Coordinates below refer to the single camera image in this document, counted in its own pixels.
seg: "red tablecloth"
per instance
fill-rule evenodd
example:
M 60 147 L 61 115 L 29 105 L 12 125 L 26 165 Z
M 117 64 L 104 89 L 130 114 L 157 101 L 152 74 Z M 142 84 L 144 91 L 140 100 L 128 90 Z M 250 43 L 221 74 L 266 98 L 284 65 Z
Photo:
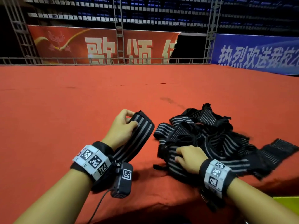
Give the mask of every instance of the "red tablecloth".
M 217 65 L 10 66 L 0 67 L 0 93 L 3 224 L 58 181 L 86 144 L 101 140 L 123 108 L 144 111 L 157 126 L 208 102 L 215 113 L 231 116 L 234 130 L 259 148 L 276 138 L 299 145 L 299 79 L 289 76 Z M 196 189 L 152 168 L 163 163 L 158 144 L 151 136 L 131 161 L 130 196 L 107 196 L 94 221 L 127 214 L 133 222 L 170 211 L 194 223 L 209 220 Z M 243 179 L 270 194 L 298 195 L 298 160 L 296 153 L 261 182 Z M 87 222 L 101 196 L 88 197 L 78 224 Z M 227 221 L 219 223 L 234 215 L 227 209 L 218 214 Z

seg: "hand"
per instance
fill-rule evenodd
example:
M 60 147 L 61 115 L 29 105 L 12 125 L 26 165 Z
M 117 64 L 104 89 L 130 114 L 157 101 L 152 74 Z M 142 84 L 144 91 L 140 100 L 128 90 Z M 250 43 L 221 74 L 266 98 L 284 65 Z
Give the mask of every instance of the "hand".
M 127 109 L 122 110 L 119 115 L 115 117 L 110 130 L 102 140 L 102 142 L 109 145 L 113 151 L 124 145 L 130 139 L 133 129 L 138 126 L 136 121 L 128 123 L 131 118 L 127 118 L 127 116 L 132 117 L 133 115 L 134 112 L 132 111 Z
M 183 158 L 176 156 L 175 161 L 192 174 L 199 174 L 200 166 L 208 159 L 200 147 L 192 145 L 179 147 L 176 149 L 176 153 L 182 155 Z

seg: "forearm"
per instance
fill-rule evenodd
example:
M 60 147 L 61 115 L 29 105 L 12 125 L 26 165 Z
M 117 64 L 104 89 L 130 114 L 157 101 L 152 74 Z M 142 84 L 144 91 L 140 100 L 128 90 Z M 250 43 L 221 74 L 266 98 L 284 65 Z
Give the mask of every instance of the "forearm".
M 92 182 L 86 174 L 71 169 L 14 224 L 75 223 L 91 187 Z
M 299 223 L 299 216 L 291 210 L 238 178 L 228 187 L 227 195 L 250 224 Z

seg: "person's right arm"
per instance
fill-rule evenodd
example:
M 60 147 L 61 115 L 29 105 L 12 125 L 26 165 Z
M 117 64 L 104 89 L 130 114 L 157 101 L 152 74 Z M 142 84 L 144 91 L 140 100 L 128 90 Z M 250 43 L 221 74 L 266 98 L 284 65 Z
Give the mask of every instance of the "person's right arm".
M 199 174 L 201 164 L 207 156 L 200 147 L 184 146 L 177 149 L 175 161 L 190 173 Z M 299 224 L 299 216 L 276 202 L 273 198 L 235 178 L 227 189 L 233 200 L 250 224 Z

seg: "blue banner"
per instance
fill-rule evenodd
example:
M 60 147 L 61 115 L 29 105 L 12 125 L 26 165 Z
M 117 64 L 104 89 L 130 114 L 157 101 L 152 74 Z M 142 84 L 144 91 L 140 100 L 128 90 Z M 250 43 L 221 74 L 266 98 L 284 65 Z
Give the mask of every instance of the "blue banner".
M 299 74 L 299 38 L 217 34 L 212 64 Z

